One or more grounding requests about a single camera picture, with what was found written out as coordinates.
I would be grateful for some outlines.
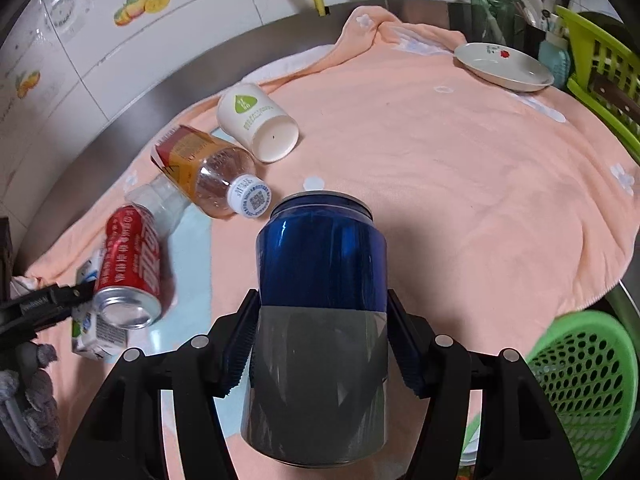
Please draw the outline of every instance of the can lid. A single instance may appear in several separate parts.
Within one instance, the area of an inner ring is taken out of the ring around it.
[[[256,218],[267,211],[271,203],[271,189],[255,175],[243,174],[229,186],[226,201],[239,215]]]
[[[357,206],[362,210],[362,213],[368,216],[371,220],[373,220],[373,214],[369,206],[367,206],[362,200],[357,199],[354,196],[348,195],[346,193],[340,193],[338,191],[329,191],[329,190],[312,190],[312,191],[302,191],[299,193],[294,193],[293,195],[289,195],[284,197],[271,211],[271,218],[276,216],[280,211],[282,211],[289,202],[293,200],[303,200],[308,201],[307,203],[314,203],[317,205],[318,203],[327,204],[329,202],[351,202],[353,205]]]
[[[150,325],[157,317],[152,316],[137,299],[124,297],[104,300],[100,315],[107,323],[128,330]]]

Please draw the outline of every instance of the blue can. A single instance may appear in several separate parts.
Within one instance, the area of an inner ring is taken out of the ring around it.
[[[262,307],[242,436],[331,467],[386,441],[386,240],[354,197],[283,200],[256,241]]]

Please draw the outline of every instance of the light blue cloth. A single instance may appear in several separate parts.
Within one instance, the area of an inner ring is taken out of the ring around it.
[[[236,140],[232,136],[229,136],[225,132],[223,132],[221,128],[216,128],[215,130],[213,130],[211,132],[211,135],[219,139],[226,140],[227,142],[231,142],[232,144],[236,144]]]
[[[130,331],[130,347],[140,348],[146,355],[169,352],[193,336],[209,331],[212,298],[211,227],[211,218],[196,206],[190,205],[186,209],[180,224],[168,239],[177,301],[147,329]],[[247,376],[246,368],[240,384],[225,399],[215,399],[225,438],[240,431]],[[162,421],[175,433],[173,394],[162,392],[161,399]]]

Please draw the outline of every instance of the white plate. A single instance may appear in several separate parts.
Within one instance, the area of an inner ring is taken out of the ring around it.
[[[522,0],[525,7],[529,9],[535,19],[535,26],[540,28],[540,18],[542,17],[542,0]]]
[[[467,43],[454,55],[478,77],[516,92],[535,92],[554,82],[546,66],[508,46]]]

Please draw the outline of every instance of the bottle cap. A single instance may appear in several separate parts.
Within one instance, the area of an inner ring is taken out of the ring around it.
[[[256,218],[267,211],[271,203],[271,189],[255,175],[240,175],[229,186],[226,201],[239,215]]]

